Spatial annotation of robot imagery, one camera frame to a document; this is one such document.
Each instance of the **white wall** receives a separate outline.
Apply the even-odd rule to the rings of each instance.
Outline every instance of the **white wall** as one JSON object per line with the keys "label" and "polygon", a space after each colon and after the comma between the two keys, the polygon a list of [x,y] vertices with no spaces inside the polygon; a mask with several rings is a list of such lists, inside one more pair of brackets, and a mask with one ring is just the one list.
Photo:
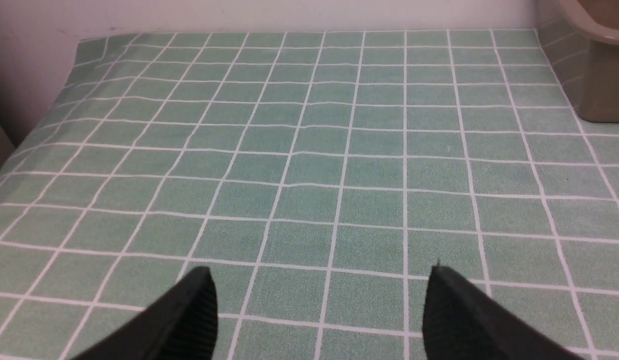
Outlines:
{"label": "white wall", "polygon": [[531,28],[536,0],[0,0],[0,121],[20,142],[79,39],[131,32]]}

